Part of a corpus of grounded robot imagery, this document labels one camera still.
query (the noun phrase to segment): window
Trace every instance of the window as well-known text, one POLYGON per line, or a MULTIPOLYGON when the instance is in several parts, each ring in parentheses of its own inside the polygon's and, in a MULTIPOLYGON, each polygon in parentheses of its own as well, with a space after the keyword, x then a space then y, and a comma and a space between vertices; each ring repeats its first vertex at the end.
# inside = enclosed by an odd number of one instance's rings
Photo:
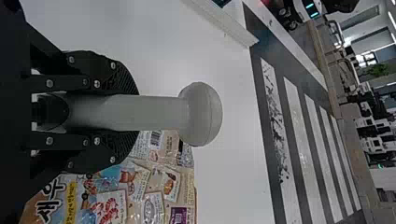
POLYGON ((394 28, 396 29, 396 22, 395 22, 395 19, 393 18, 392 13, 390 13, 389 11, 388 11, 388 16, 389 16, 390 21, 392 22, 394 28))
POLYGON ((341 29, 347 30, 354 27, 360 23, 366 22, 376 16, 379 16, 379 6, 371 7, 358 15, 341 22, 341 29))
POLYGON ((362 68, 378 63, 375 53, 371 51, 364 53, 363 55, 356 55, 356 59, 359 62, 359 67, 362 68))

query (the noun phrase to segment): white tile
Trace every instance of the white tile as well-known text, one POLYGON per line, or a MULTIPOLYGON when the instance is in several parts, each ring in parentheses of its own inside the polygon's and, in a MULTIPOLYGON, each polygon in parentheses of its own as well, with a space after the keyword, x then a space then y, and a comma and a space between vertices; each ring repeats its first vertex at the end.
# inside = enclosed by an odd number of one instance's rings
POLYGON ((351 190, 352 190, 353 201, 356 205, 356 209, 359 211, 359 210, 361 210, 361 203, 359 201, 358 192, 356 191, 355 182, 352 179, 352 173, 350 171, 350 166, 349 166, 349 162, 348 162, 346 149, 344 148, 343 139, 341 138, 340 130, 338 129, 337 120, 335 120, 335 118, 333 116, 331 116, 331 117, 332 117, 332 126, 335 129, 335 136, 337 138, 338 147, 340 148, 340 151, 341 151, 342 161, 343 161, 344 167, 346 167, 346 176, 347 176, 347 180, 349 181, 349 186, 351 187, 351 190))
POLYGON ((291 166, 288 138, 285 131, 282 107, 276 83, 274 67, 262 59, 262 74, 265 82, 268 110, 271 117, 275 151, 278 157, 278 169, 281 169, 279 180, 282 188, 283 204, 285 206, 286 221, 289 224, 302 223, 300 205, 298 203, 294 173, 291 166))
POLYGON ((320 168, 326 185, 327 197, 329 198, 330 207, 332 209, 332 217, 334 222, 339 222, 343 219, 343 214, 341 213, 340 203, 338 202, 337 192, 335 191, 334 181, 332 179, 332 170, 330 169, 329 159, 323 143, 323 135, 319 126, 315 102, 307 95, 305 96, 305 100, 308 107, 309 118, 311 119, 315 143, 318 149, 320 168))
POLYGON ((346 212, 350 216, 353 213, 352 204, 350 203, 349 195, 347 193, 347 184, 344 179, 340 159, 338 158, 337 149, 335 147, 334 138, 332 136, 332 128, 330 126, 329 118, 327 117, 327 111, 321 107, 320 113, 323 117, 324 128, 326 130, 327 139, 329 140, 330 152, 332 153, 332 161, 334 162, 335 172, 337 173, 338 183, 340 184, 341 194, 343 196, 344 204, 346 206, 346 212))
POLYGON ((294 134, 297 148, 300 155, 301 168, 308 197, 309 209, 311 211, 313 223, 326 223, 323 212, 323 205, 320 199, 317 176, 312 162, 311 149, 308 144, 306 128, 304 124, 303 111, 301 109, 300 98, 297 87, 285 78, 286 92, 288 94, 291 119, 293 122, 294 134))

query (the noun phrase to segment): colorful label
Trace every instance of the colorful label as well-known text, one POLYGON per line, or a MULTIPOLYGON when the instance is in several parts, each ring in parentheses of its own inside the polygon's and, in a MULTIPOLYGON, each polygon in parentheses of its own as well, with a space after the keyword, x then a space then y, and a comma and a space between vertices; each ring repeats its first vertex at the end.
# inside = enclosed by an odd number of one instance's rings
POLYGON ((189 207, 173 207, 169 224, 194 224, 194 209, 189 207))
POLYGON ((125 190, 97 194, 96 203, 91 203, 88 210, 95 216, 94 223, 125 223, 127 218, 125 190))
POLYGON ((163 197, 172 203, 177 202, 178 191, 180 190, 180 173, 163 167, 161 170, 163 181, 163 197))
POLYGON ((67 185, 66 190, 66 215, 64 224, 74 224, 76 220, 76 195, 77 195, 77 182, 73 181, 67 185))
POLYGON ((142 224, 163 224, 163 195, 148 193, 141 205, 142 224))
POLYGON ((120 187, 126 185, 128 196, 132 202, 141 202, 149 182, 151 171, 128 162, 127 168, 121 168, 120 187))
POLYGON ((63 200, 60 200, 57 196, 59 192, 64 192, 65 190, 66 184, 61 183, 59 176, 41 190, 41 193, 47 196, 48 199, 35 203, 35 214, 41 218, 43 223, 51 223, 52 214, 63 206, 63 200))

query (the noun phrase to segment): metal frame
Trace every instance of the metal frame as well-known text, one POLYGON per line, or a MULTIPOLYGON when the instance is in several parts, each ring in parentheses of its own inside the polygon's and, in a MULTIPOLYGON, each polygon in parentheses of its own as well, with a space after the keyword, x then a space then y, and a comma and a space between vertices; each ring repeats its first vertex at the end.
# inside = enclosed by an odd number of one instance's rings
POLYGON ((89 174, 122 162, 139 132, 75 129, 67 133, 32 131, 32 121, 59 125, 68 115, 62 99, 32 93, 139 94, 126 67, 91 51, 62 52, 25 20, 18 1, 0 3, 0 162, 6 195, 1 223, 18 223, 25 202, 62 171, 89 174), (42 75, 31 74, 31 69, 42 75), (31 150, 39 149, 31 157, 31 150))

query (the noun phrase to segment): white wall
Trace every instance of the white wall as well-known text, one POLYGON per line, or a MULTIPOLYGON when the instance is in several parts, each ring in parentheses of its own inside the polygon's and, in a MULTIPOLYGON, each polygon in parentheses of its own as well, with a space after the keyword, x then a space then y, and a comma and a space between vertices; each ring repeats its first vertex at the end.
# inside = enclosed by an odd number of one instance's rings
POLYGON ((390 36, 390 32, 385 31, 353 43, 352 48, 355 50, 356 54, 362 54, 365 51, 379 49, 391 43, 393 43, 393 40, 390 36))
MULTIPOLYGON (((390 11, 390 13, 392 13, 392 15, 393 15, 393 18, 396 20, 396 6, 394 6, 392 1, 390 1, 390 0, 386 0, 386 5, 387 5, 387 14, 388 14, 388 11, 390 11)), ((389 18, 388 18, 388 27, 389 27, 389 30, 396 35, 396 29, 393 26, 393 24, 389 18)))
POLYGON ((347 19, 358 15, 359 13, 365 11, 370 7, 385 4, 385 1, 390 1, 390 0, 360 0, 355 10, 352 13, 346 14, 346 13, 336 12, 333 13, 332 15, 329 15, 328 18, 329 20, 337 20, 338 22, 346 21, 347 19))
POLYGON ((376 188, 396 190, 396 167, 370 169, 370 172, 376 188))

